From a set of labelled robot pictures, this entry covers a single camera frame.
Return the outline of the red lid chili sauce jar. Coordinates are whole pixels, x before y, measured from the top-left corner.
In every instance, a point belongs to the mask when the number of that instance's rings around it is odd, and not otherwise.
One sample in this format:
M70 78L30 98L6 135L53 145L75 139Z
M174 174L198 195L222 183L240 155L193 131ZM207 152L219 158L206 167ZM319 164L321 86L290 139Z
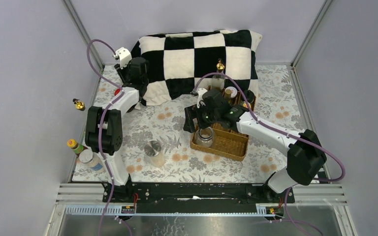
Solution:
M123 93L123 89L122 88L118 88L118 89L116 89L115 91L114 91L114 96L118 96L118 95L120 95L120 94L122 94Z

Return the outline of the glass jar silver lid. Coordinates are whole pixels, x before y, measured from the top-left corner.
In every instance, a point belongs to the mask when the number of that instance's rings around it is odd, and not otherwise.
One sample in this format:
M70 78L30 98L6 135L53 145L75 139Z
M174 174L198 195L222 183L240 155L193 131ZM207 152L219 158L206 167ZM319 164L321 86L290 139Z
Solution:
M195 132L194 142L202 147L210 148L215 143L215 132L213 128L198 129Z

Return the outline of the glass cruet gold spout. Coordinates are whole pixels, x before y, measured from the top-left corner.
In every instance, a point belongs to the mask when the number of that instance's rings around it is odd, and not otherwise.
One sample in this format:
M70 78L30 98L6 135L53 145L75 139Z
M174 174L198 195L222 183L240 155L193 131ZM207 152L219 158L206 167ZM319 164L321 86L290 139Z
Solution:
M218 59L218 63L216 65L216 68L217 68L217 70L216 70L217 73L220 73L220 74L223 73L223 71L225 69L225 65L224 65L222 59ZM225 77L222 76L222 75L216 74L212 77L211 82L212 82L211 88L222 90L224 88Z

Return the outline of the small yellow oil bottle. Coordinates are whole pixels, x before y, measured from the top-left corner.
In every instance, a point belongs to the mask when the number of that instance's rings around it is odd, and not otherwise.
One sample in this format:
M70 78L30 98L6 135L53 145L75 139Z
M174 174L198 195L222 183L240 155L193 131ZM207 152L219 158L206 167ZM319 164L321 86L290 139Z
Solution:
M224 98L225 100L230 100L232 95L232 90L231 89L226 89L224 91Z

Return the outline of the white lid brown sauce jar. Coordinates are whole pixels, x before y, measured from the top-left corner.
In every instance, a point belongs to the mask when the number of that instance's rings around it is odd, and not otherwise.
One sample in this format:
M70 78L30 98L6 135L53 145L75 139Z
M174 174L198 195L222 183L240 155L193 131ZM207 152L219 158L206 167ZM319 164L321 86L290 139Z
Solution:
M235 98L238 94L238 90L235 87L227 87L224 90L224 97L226 99Z

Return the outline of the woven wicker tray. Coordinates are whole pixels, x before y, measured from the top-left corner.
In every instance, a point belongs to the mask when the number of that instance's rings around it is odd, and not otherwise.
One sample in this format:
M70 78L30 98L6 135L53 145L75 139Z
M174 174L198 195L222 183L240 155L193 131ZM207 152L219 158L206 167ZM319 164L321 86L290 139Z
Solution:
M248 112L247 105L250 104L249 102L243 102L241 95L237 94L235 98L231 99L235 102L235 106L233 107L234 112L231 112L231 115L235 115L236 118L242 115L244 112ZM251 105L253 108L256 102L256 98ZM197 124L197 119L194 119L194 124L196 131L199 128ZM222 157L226 157L235 161L242 161L244 160L247 149L248 149L248 142L249 136L246 134L242 134L238 132L236 129L225 129L219 123L215 123L211 126L215 132L215 143L212 147L202 147L197 145L194 142L195 132L191 133L192 138L190 142L190 147L194 150L199 150L205 153L214 154Z

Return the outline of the black cap shaker bottle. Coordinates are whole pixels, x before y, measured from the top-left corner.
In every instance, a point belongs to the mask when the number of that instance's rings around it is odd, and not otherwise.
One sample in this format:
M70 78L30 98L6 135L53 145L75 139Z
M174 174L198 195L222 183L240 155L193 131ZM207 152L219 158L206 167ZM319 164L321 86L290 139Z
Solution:
M252 103L254 102L254 100L255 100L255 94L254 94L253 91L251 91L251 90L249 90L249 89L248 89L248 90L245 90L245 91L244 91L244 95L245 95L247 101L248 101L250 104L252 104Z

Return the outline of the reflected cruet gold spout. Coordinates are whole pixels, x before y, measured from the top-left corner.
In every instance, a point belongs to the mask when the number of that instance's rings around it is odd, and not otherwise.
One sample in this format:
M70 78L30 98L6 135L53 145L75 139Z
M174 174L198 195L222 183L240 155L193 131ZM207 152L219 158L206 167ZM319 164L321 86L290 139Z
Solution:
M74 98L72 102L75 105L75 109L79 111L84 111L86 109L85 103L83 101L80 101L79 99Z

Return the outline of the reflected green bottle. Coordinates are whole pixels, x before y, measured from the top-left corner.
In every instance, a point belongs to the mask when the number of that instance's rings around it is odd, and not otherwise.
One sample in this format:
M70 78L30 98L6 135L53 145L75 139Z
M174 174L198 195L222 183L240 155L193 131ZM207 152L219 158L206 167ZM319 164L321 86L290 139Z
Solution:
M69 139L66 144L77 156L85 150L85 147L75 139Z

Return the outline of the reflected jar white lid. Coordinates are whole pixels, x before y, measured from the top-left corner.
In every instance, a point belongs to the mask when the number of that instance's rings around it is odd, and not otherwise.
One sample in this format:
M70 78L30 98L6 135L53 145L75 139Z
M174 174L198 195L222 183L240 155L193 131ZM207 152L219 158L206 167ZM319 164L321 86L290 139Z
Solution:
M79 160L91 170L97 173L104 173L105 167L98 155L90 149L85 149L79 154Z

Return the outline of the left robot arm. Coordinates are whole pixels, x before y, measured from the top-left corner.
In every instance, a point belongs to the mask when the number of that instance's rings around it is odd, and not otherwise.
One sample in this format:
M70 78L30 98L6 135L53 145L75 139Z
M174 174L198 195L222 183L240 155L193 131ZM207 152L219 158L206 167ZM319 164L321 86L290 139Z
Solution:
M129 174L120 150L123 143L123 116L138 103L147 91L149 62L141 57L116 65L122 77L120 91L107 104L88 108L85 145L99 157L109 182L116 185L114 196L121 202L132 198L133 189L127 185Z

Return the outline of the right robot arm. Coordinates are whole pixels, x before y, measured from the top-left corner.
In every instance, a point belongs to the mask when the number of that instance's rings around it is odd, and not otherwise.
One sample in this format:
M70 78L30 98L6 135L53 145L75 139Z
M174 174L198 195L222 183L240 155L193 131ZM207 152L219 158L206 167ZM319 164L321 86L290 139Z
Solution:
M259 139L287 157L286 167L272 174L264 184L262 195L266 201L276 202L282 192L294 185L309 185L325 164L327 157L315 132L284 129L257 117L249 105L231 105L217 90L200 88L197 95L197 103L184 109L185 131L194 133L218 123Z

